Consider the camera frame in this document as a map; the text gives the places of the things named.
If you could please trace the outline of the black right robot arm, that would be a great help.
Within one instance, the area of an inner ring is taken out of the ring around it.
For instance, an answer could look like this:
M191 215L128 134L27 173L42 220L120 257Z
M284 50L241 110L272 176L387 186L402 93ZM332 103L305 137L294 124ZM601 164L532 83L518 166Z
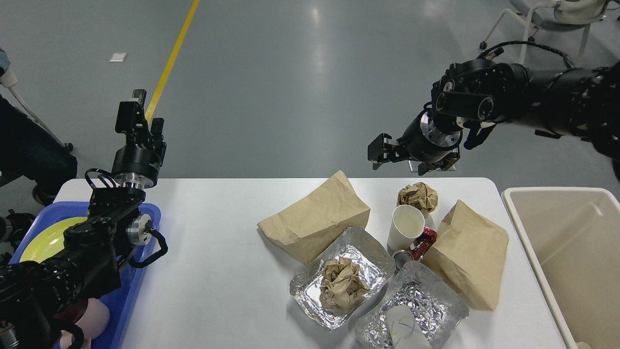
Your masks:
M445 171L460 159L460 148L476 148L500 124L517 124L538 136L572 135L591 143L611 160L618 177L620 64L577 67L564 51L530 41L521 44L560 56L565 68L494 62L505 46L517 44L502 42L472 60L450 64L401 137L380 133L368 145L374 170L384 163L416 161L420 176Z

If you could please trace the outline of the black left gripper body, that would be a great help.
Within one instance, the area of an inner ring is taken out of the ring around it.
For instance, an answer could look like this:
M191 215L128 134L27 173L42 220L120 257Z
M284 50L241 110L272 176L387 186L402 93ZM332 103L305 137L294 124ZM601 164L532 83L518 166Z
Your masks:
M118 185L148 189L157 185L162 165L161 150L126 145L115 154L111 176Z

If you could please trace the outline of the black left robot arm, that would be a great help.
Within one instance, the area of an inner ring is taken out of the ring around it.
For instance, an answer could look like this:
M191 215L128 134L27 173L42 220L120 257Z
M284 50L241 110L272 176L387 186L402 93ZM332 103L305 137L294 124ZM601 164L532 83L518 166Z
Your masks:
M104 187L85 179L92 194L84 222L68 227L63 248L42 262L21 261L1 267L1 319L14 332L19 349L51 349L62 331L86 338L76 324L58 318L72 303L100 298L122 285L127 266L145 268L168 252L153 219L140 212L146 190L157 185L166 152L162 118L148 121L147 93L135 89L120 102L115 132L126 137L111 172L93 168Z

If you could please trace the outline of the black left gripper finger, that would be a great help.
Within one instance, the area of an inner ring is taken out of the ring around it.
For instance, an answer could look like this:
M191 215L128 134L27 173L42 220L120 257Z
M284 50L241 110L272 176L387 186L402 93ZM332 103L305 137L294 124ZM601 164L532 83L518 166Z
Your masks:
M150 132L153 137L153 152L158 156L158 165L163 165L167 144L163 139L163 118L153 118Z
M144 115L146 96L146 90L135 89L129 101L122 101L118 105L115 132L125 136L126 145L135 145L140 148L148 148L152 145L152 136Z

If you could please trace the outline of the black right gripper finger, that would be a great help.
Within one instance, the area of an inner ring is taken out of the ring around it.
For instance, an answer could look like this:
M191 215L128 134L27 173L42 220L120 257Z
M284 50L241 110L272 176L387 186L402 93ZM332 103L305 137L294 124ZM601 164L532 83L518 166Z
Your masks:
M434 172L443 162L457 163L460 160L460 148L454 148L450 150L445 156L436 161L424 161L420 163L418 168L418 175L423 176L428 172Z
M378 170L385 163L412 160L412 155L398 140L387 133L379 133L367 147L367 159L372 162L372 170Z

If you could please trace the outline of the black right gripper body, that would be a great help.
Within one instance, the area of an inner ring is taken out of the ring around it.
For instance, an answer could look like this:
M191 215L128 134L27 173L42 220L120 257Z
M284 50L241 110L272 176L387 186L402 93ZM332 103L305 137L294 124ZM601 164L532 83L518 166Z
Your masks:
M434 123L430 111L419 113L398 139L398 155L412 161L438 162L458 148L463 132L446 133Z

